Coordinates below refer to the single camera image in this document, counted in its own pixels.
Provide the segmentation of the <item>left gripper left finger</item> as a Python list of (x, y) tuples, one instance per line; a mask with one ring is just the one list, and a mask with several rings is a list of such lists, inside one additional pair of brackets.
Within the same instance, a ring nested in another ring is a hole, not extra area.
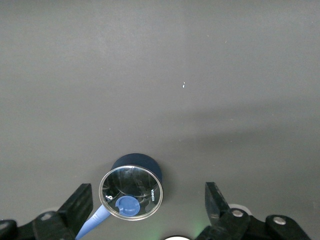
[(46, 211), (18, 226), (13, 219), (0, 221), (2, 240), (74, 240), (93, 210), (92, 185), (82, 183), (57, 211)]

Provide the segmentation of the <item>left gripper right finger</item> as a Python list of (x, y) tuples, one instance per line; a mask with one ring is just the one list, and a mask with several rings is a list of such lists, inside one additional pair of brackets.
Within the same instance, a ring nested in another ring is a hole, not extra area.
[(309, 240), (308, 234), (292, 218), (273, 214), (265, 221), (247, 210), (231, 207), (215, 182), (205, 183), (205, 209), (210, 225), (197, 240)]

